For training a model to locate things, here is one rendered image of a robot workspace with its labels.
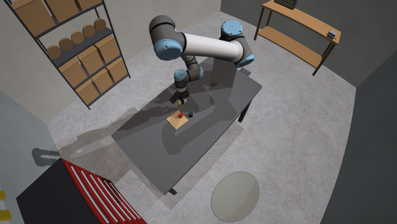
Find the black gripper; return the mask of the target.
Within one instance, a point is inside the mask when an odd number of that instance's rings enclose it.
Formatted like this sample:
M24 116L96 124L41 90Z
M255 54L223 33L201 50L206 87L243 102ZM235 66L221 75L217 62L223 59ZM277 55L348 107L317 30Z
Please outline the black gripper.
M182 95L177 100L178 100L178 103L181 102L181 106L183 106L184 103L187 101L187 100L184 100L184 98L189 97L189 92L188 92L188 89L186 89L184 92L180 92L180 93L182 93Z

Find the tan mat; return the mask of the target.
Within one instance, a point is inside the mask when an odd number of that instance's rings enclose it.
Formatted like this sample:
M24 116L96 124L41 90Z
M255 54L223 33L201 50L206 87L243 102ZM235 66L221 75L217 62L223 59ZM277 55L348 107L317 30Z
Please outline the tan mat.
M179 127L181 127L183 124L185 124L188 119L183 115L182 118L179 117L179 114L181 112L177 110L175 113L173 113L171 116L169 116L167 121L177 130Z

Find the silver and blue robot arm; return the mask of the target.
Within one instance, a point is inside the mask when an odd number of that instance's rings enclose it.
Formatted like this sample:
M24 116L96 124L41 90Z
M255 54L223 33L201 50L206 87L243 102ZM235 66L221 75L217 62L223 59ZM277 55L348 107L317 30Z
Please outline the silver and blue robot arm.
M188 70L179 69L174 73L176 92L169 99L173 104L187 89L187 83L204 77L195 56L225 58L235 62L237 68L254 61L242 31L242 25L235 20L227 20L221 26L219 39L177 32L174 21L159 15L149 25L150 36L156 56L165 61L181 57Z

